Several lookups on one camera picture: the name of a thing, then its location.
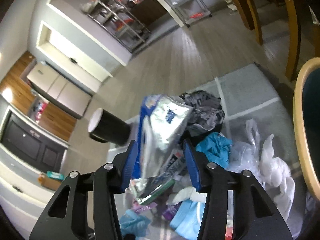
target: mug handle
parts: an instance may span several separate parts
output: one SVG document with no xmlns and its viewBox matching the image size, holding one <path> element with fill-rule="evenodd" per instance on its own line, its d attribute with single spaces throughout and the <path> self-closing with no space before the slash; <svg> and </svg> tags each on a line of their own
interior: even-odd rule
<svg viewBox="0 0 320 240">
<path fill-rule="evenodd" d="M 92 133 L 89 133 L 89 137 L 90 137 L 92 140 L 95 140 L 95 141 L 100 142 L 100 143 L 107 143 L 107 142 L 108 142 L 107 140 L 102 139 L 102 138 L 100 138 L 100 137 L 98 137 L 98 136 L 96 136 L 96 135 L 94 135 L 94 134 L 92 134 Z"/>
</svg>

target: mask ear loop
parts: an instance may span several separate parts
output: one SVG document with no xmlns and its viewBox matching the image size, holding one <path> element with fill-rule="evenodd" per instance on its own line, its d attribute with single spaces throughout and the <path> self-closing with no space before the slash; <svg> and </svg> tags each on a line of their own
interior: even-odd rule
<svg viewBox="0 0 320 240">
<path fill-rule="evenodd" d="M 201 205 L 201 202 L 198 202 L 198 204 L 197 204 L 197 220 L 198 220 L 198 223 L 201 225 L 201 219 L 200 219 L 200 205 Z"/>
</svg>

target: blue gripper pad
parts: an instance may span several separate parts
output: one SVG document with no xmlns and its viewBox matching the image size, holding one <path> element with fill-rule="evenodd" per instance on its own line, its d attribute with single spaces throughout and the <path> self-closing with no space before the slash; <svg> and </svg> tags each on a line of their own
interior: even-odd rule
<svg viewBox="0 0 320 240">
<path fill-rule="evenodd" d="M 183 141 L 183 154 L 186 159 L 192 186 L 196 188 L 196 191 L 198 192 L 199 190 L 201 190 L 200 171 L 193 156 L 193 152 L 195 151 L 191 147 L 192 146 L 190 146 L 190 144 L 186 140 Z"/>
<path fill-rule="evenodd" d="M 137 159 L 138 145 L 137 142 L 132 140 L 127 149 L 127 159 L 125 160 L 124 167 L 121 172 L 121 190 L 124 192 L 129 186 L 130 178 L 132 175 L 133 167 Z"/>
</svg>

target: light blue cloth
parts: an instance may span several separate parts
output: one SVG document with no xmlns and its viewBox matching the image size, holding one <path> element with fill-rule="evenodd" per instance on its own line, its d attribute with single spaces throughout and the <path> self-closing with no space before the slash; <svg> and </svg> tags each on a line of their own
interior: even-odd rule
<svg viewBox="0 0 320 240">
<path fill-rule="evenodd" d="M 150 223 L 150 219 L 138 215 L 131 209 L 128 209 L 119 220 L 122 236 L 132 234 L 136 237 L 145 237 Z"/>
<path fill-rule="evenodd" d="M 215 162 L 226 169 L 229 164 L 229 153 L 232 141 L 217 132 L 212 132 L 203 141 L 197 144 L 196 150 L 203 152 L 209 162 Z"/>
<path fill-rule="evenodd" d="M 185 200 L 182 202 L 177 214 L 170 223 L 176 233 L 188 240 L 197 240 L 200 231 L 201 222 L 204 213 L 204 203 Z"/>
</svg>

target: metal screw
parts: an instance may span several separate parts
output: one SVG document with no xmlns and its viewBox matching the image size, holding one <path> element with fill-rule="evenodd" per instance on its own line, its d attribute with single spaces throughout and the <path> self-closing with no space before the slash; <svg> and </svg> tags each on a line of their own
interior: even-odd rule
<svg viewBox="0 0 320 240">
<path fill-rule="evenodd" d="M 208 163 L 207 166 L 209 169 L 215 169 L 217 167 L 215 163 Z"/>
<path fill-rule="evenodd" d="M 106 165 L 104 165 L 104 168 L 106 170 L 111 170 L 111 169 L 113 169 L 113 164 L 112 163 L 107 163 Z"/>
<path fill-rule="evenodd" d="M 250 177 L 251 176 L 251 172 L 248 171 L 248 170 L 244 170 L 243 171 L 243 175 L 246 176 L 246 177 Z"/>
<path fill-rule="evenodd" d="M 78 172 L 73 171 L 70 173 L 70 178 L 75 178 L 76 176 L 78 176 Z"/>
</svg>

